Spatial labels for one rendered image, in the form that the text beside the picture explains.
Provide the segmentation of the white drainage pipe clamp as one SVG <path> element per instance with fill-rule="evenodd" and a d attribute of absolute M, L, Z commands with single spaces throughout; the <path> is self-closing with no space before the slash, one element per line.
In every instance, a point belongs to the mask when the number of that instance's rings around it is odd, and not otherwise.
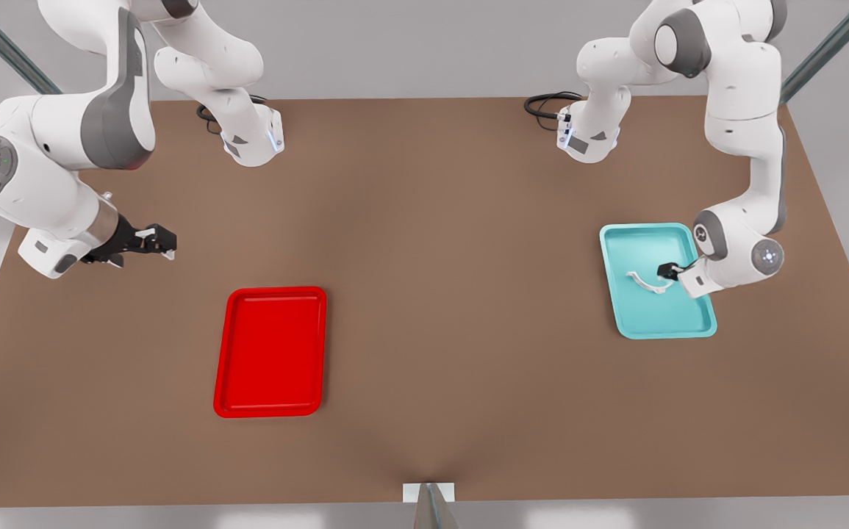
<path fill-rule="evenodd" d="M 669 278 L 664 278 L 662 276 L 656 278 L 656 280 L 662 280 L 662 284 L 649 284 L 649 282 L 642 280 L 636 271 L 627 272 L 626 277 L 632 278 L 632 280 L 635 281 L 635 284 L 640 286 L 640 288 L 649 292 L 655 292 L 657 295 L 664 294 L 670 286 L 674 285 L 674 280 L 669 280 Z"/>

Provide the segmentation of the teal rectangular tray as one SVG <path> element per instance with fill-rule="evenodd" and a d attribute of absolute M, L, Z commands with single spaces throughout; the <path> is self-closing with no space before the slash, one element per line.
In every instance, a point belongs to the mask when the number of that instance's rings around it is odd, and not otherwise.
<path fill-rule="evenodd" d="M 688 265 L 698 258 L 692 232 L 680 223 L 609 224 L 599 232 L 610 301 L 620 334 L 629 339 L 706 338 L 717 331 L 710 297 L 690 298 L 674 281 L 662 295 L 635 284 L 636 271 L 649 284 L 666 262 Z"/>

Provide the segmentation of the red rectangular tray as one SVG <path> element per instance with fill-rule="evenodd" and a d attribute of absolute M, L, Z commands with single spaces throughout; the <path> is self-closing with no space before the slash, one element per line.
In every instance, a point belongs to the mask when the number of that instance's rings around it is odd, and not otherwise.
<path fill-rule="evenodd" d="M 222 418 L 304 417 L 320 408 L 326 292 L 245 288 L 227 298 L 213 408 Z"/>

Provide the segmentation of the silver frame post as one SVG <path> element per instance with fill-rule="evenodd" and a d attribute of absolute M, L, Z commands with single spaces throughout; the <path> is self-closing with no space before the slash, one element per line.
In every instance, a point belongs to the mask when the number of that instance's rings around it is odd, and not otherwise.
<path fill-rule="evenodd" d="M 403 502 L 415 503 L 414 529 L 460 529 L 451 512 L 454 483 L 405 483 Z"/>
<path fill-rule="evenodd" d="M 821 71 L 845 45 L 849 44 L 849 13 L 824 37 L 781 85 L 780 105 L 792 98 Z"/>
<path fill-rule="evenodd" d="M 28 58 L 27 54 L 1 28 L 0 58 L 37 93 L 44 95 L 62 94 L 61 89 L 45 75 L 44 71 L 39 69 L 34 61 Z"/>

